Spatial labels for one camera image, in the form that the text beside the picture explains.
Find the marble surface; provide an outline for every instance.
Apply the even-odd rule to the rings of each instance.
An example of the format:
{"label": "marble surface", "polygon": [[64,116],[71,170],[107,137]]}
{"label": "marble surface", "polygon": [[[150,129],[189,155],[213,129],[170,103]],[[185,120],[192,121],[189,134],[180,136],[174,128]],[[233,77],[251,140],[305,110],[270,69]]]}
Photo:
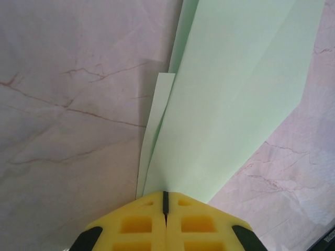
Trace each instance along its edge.
{"label": "marble surface", "polygon": [[[63,250],[135,198],[158,72],[181,0],[0,3],[0,247]],[[210,204],[269,250],[304,250],[335,218],[335,0],[300,106]]]}

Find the dark edge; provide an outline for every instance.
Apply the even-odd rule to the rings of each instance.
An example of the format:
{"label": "dark edge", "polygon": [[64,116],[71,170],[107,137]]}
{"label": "dark edge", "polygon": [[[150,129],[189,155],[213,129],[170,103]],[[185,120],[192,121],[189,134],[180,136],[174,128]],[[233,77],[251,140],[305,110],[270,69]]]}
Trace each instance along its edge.
{"label": "dark edge", "polygon": [[168,222],[168,214],[169,214],[169,193],[163,191],[163,213],[165,216],[165,225]]}
{"label": "dark edge", "polygon": [[307,251],[328,251],[334,250],[335,245],[335,226],[317,240]]}
{"label": "dark edge", "polygon": [[243,226],[232,227],[245,251],[267,251],[255,233]]}
{"label": "dark edge", "polygon": [[69,251],[92,251],[102,231],[102,227],[95,226],[81,233],[75,240]]}

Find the yellow plastic object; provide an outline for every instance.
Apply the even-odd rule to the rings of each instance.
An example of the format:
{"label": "yellow plastic object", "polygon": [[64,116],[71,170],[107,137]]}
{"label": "yellow plastic object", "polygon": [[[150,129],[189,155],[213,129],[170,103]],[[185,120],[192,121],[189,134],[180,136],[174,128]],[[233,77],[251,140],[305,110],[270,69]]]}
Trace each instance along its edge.
{"label": "yellow plastic object", "polygon": [[86,233],[101,231],[92,247],[87,248],[86,235],[70,251],[247,250],[232,229],[236,225],[252,230],[245,221],[181,193],[155,192],[89,224]]}

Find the square hole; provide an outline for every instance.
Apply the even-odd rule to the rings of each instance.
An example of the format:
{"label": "square hole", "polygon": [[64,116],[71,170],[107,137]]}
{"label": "square hole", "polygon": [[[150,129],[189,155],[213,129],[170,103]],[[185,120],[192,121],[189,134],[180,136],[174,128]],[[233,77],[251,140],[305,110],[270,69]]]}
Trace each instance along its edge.
{"label": "square hole", "polygon": [[151,251],[150,242],[115,243],[113,251]]}
{"label": "square hole", "polygon": [[213,220],[209,216],[185,216],[182,218],[182,232],[207,233],[216,232]]}
{"label": "square hole", "polygon": [[129,216],[122,220],[121,233],[151,233],[151,218],[147,216]]}
{"label": "square hole", "polygon": [[221,242],[185,242],[185,251],[225,251]]}

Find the marble wall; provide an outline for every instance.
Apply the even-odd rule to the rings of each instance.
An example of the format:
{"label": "marble wall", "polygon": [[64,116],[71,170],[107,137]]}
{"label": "marble wall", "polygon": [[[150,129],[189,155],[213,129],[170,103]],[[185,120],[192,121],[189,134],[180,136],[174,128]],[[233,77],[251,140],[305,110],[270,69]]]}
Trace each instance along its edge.
{"label": "marble wall", "polygon": [[[155,80],[181,0],[2,0],[0,247],[62,250],[135,198]],[[303,101],[210,204],[269,250],[304,250],[335,218],[335,0]]]}

